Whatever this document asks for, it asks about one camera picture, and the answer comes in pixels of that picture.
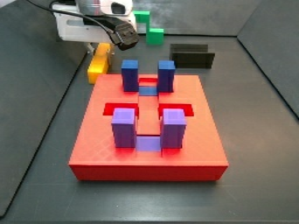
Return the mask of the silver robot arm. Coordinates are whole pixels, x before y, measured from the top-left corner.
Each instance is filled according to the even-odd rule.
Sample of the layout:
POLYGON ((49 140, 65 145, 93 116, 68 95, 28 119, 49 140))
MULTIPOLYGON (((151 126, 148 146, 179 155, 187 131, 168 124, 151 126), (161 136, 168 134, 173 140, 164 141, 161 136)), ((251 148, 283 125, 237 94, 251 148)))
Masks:
POLYGON ((89 43, 137 42, 132 0, 59 0, 51 8, 63 40, 89 43))

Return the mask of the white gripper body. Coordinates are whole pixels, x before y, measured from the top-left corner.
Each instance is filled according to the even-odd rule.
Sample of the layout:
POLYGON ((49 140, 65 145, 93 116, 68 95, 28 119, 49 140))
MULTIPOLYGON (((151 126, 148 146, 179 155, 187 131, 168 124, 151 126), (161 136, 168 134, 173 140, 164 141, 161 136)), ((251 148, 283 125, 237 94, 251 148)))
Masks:
POLYGON ((112 17, 127 21, 136 30, 136 17, 132 2, 57 2, 51 8, 59 36, 63 40, 87 43, 112 43, 95 22, 95 17, 112 17))

